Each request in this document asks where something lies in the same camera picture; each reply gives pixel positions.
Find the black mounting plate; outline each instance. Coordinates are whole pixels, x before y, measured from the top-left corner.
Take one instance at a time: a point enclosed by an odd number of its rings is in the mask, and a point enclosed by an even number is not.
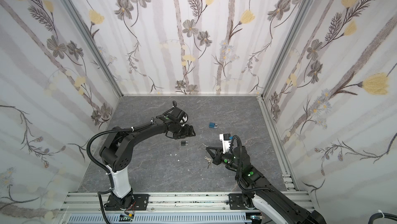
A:
[[[135,211],[145,211],[146,207],[149,202],[149,195],[148,194],[133,194],[135,199],[134,210]],[[119,203],[114,199],[112,195],[109,196],[108,202],[105,203],[104,208],[106,211],[119,211],[121,210],[121,206]]]
[[[247,210],[244,205],[243,195],[238,193],[229,194],[230,210]]]

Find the gray tabletop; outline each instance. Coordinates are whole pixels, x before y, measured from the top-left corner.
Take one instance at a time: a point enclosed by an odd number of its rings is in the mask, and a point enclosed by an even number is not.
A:
[[[206,146],[221,147],[219,134],[231,133],[241,138],[251,164],[280,191],[285,191],[281,169],[265,126],[259,103],[254,96],[124,96],[117,106],[108,129],[131,127],[150,121],[172,107],[189,115],[195,137],[180,140],[156,135],[139,143],[128,166],[129,181],[134,192],[211,192],[240,191],[235,173],[224,165],[208,163]],[[210,122],[219,125],[209,128]],[[108,189],[105,172],[91,163],[78,192]]]

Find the floral wallpaper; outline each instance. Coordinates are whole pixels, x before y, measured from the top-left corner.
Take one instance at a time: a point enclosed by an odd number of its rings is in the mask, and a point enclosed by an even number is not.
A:
[[[125,94],[259,94],[302,0],[72,0]]]
[[[59,0],[0,5],[0,222],[52,223],[118,97]]]
[[[265,101],[327,223],[395,213],[397,4],[314,0]]]

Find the blue padlock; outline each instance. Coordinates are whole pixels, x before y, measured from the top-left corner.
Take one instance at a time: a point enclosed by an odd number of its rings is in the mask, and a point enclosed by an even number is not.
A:
[[[218,124],[214,123],[214,122],[210,122],[209,127],[211,128],[218,128]]]

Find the white cable tie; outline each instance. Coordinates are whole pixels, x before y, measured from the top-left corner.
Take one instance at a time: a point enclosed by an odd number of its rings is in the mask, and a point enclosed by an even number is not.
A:
[[[382,213],[382,216],[383,216],[382,218],[385,218],[385,214],[380,209],[378,210],[378,212]]]

